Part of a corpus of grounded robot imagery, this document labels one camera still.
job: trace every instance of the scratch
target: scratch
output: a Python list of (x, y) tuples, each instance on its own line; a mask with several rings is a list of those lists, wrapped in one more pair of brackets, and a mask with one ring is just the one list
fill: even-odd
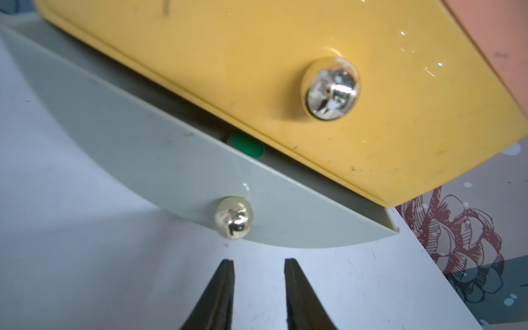
[(259, 313), (259, 314), (255, 315), (255, 316), (251, 319), (251, 321), (254, 322), (257, 318), (261, 317), (261, 316), (264, 315), (265, 313), (266, 313), (266, 312), (262, 312), (262, 313)]
[(431, 73), (431, 71), (429, 71), (429, 70), (427, 70), (427, 69), (424, 69), (424, 70), (426, 70), (427, 72), (429, 72), (429, 74), (430, 74), (431, 76), (436, 77), (434, 74)]
[(507, 60), (508, 57), (510, 57), (508, 53), (495, 53), (493, 54), (493, 56), (495, 56), (496, 58), (503, 59), (503, 60)]

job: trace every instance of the yellow plastic housing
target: yellow plastic housing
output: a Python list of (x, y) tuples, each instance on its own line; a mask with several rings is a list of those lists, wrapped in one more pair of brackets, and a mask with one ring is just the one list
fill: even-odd
[[(528, 134), (438, 0), (34, 0), (49, 21), (334, 181), (392, 207)], [(310, 63), (350, 60), (345, 117), (304, 113)]]

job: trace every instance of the white dot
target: white dot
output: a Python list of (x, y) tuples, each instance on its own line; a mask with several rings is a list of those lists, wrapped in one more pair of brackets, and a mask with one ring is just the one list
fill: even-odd
[(508, 307), (510, 306), (513, 306), (513, 304), (515, 303), (515, 300), (513, 300), (512, 298), (506, 298), (504, 299), (504, 304)]
[(519, 143), (514, 143), (513, 146), (504, 150), (502, 153), (508, 156), (515, 156), (521, 152), (521, 145)]

